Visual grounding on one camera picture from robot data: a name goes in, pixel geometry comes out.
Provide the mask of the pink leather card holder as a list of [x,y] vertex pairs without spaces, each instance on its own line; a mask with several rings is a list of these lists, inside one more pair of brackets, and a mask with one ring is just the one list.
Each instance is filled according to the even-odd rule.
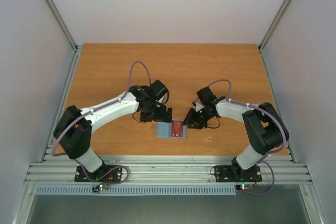
[[157,122],[155,127],[155,136],[157,138],[186,139],[187,129],[183,126],[183,137],[171,137],[171,124],[166,122]]

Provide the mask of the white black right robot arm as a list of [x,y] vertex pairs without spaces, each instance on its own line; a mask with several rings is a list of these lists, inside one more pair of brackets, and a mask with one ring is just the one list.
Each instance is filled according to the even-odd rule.
[[199,90],[197,97],[183,121],[187,128],[210,128],[208,121],[212,118],[228,118],[245,126],[249,144],[232,160],[235,179],[245,179],[250,174],[250,168],[286,146],[289,132],[271,103],[253,105],[225,96],[218,98],[209,87]]

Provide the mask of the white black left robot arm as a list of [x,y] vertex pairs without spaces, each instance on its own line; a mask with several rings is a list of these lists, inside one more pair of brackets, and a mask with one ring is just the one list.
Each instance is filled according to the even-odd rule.
[[140,121],[172,121],[172,108],[165,104],[170,98],[168,88],[155,80],[148,86],[130,86],[127,90],[106,102],[79,109],[66,108],[53,136],[65,154],[78,162],[94,181],[105,177],[106,168],[100,156],[91,147],[91,135],[102,126],[125,115],[140,113]]

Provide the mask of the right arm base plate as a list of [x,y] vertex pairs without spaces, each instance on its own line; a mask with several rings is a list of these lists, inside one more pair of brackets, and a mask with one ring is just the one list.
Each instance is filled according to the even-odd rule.
[[213,169],[213,175],[218,183],[262,182],[261,171],[257,165],[244,170],[238,165],[236,158],[232,160],[230,165],[216,165]]

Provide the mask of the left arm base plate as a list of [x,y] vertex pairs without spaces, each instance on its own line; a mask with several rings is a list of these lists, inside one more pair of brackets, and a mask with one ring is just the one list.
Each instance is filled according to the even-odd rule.
[[128,173],[128,168],[125,166],[116,165],[106,165],[102,164],[95,172],[89,172],[85,167],[80,165],[78,161],[78,166],[75,172],[75,182],[83,183],[109,183],[120,184],[122,183],[122,175]]

